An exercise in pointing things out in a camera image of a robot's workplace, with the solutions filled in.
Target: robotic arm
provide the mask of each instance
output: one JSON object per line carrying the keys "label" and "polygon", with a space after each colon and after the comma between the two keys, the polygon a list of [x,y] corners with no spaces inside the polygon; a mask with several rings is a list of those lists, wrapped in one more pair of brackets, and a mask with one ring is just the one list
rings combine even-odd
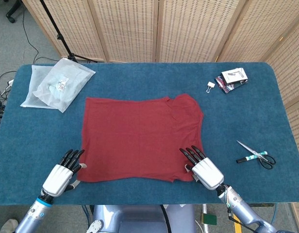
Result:
{"label": "robotic arm", "polygon": [[[262,219],[255,211],[239,196],[239,194],[229,185],[224,184],[222,172],[207,158],[197,147],[186,150],[180,148],[180,151],[194,165],[185,165],[186,170],[193,172],[193,177],[197,182],[202,183],[209,190],[216,190],[218,198],[227,205],[228,218],[240,225],[248,228],[254,233],[291,233],[277,231],[270,223]],[[239,218],[238,222],[232,217],[232,212]],[[247,225],[257,223],[259,226],[256,230],[249,228]]]}
{"label": "robotic arm", "polygon": [[76,180],[72,184],[68,183],[81,168],[87,167],[86,164],[76,165],[83,152],[84,150],[69,150],[62,157],[60,163],[54,166],[43,184],[41,194],[17,227],[16,233],[34,233],[51,208],[53,199],[66,191],[76,188],[80,181]]}

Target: tripod stand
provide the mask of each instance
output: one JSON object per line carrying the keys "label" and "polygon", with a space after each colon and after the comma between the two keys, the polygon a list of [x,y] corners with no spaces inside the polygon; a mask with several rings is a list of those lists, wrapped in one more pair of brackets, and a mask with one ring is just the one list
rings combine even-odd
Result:
{"label": "tripod stand", "polygon": [[79,57],[79,58],[85,59],[85,60],[87,60],[87,61],[97,63],[97,61],[95,61],[95,60],[92,60],[92,59],[89,59],[89,58],[86,58],[86,57],[82,57],[82,56],[80,56],[80,55],[77,55],[77,54],[74,54],[74,53],[71,52],[71,50],[70,50],[70,48],[68,47],[66,41],[64,40],[63,35],[61,34],[59,28],[57,27],[56,22],[54,21],[53,17],[51,16],[51,13],[49,12],[49,9],[48,9],[47,5],[45,4],[44,0],[40,0],[40,2],[41,2],[41,4],[43,5],[43,8],[45,9],[45,11],[46,11],[46,13],[47,13],[49,19],[51,20],[51,23],[53,24],[55,30],[56,30],[57,33],[58,33],[58,35],[57,35],[57,39],[62,41],[64,47],[66,48],[66,50],[67,50],[67,52],[68,52],[68,56],[67,56],[67,58],[68,58],[69,60],[72,60],[73,62],[77,62],[77,60],[76,60],[75,57]]}

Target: red t-shirt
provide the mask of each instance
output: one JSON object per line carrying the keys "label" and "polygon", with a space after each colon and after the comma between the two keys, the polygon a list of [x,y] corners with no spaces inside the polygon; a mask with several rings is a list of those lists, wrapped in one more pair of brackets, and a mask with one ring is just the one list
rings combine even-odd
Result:
{"label": "red t-shirt", "polygon": [[202,149],[203,113],[188,94],[175,99],[122,101],[87,98],[78,172],[85,182],[143,177],[191,181],[179,148]]}

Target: white plastic bag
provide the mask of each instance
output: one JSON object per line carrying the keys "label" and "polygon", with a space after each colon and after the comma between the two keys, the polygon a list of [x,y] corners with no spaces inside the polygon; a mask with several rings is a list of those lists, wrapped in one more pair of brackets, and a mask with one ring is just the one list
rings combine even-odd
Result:
{"label": "white plastic bag", "polygon": [[87,67],[62,58],[33,94],[63,113],[95,73]]}
{"label": "white plastic bag", "polygon": [[48,106],[38,97],[32,94],[33,91],[37,90],[37,87],[42,83],[43,79],[47,76],[51,69],[52,67],[32,65],[32,75],[29,85],[29,92],[25,101],[20,105],[21,107],[53,109],[53,107]]}

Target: blue carpet surface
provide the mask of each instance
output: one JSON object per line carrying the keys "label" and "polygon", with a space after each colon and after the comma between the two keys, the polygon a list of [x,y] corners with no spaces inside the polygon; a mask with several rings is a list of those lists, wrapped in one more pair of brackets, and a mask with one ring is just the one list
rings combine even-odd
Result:
{"label": "blue carpet surface", "polygon": [[[58,110],[22,108],[31,66],[16,75],[0,126],[0,205],[31,204],[44,180],[68,149],[82,144],[86,97],[150,100],[187,93],[204,112],[204,151],[247,202],[299,201],[299,153],[275,74],[266,63],[87,64],[97,73],[62,114]],[[229,94],[207,83],[220,72],[243,67],[249,82]],[[272,170],[257,160],[237,164],[250,155],[236,140],[276,160]],[[173,183],[129,178],[80,183],[56,198],[56,204],[175,204],[220,202],[215,191],[195,182]]]}

